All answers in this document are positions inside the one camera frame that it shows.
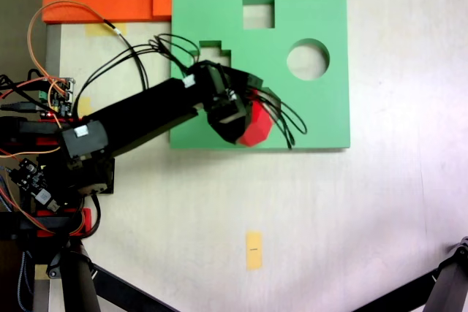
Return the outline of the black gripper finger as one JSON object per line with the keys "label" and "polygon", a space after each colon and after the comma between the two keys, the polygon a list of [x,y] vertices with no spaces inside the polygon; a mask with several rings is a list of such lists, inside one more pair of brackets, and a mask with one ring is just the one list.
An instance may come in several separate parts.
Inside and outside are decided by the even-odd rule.
{"label": "black gripper finger", "polygon": [[244,135],[248,129],[252,118],[247,115],[237,118],[228,123],[216,121],[212,117],[208,117],[208,123],[211,128],[226,142],[236,144],[237,141]]}

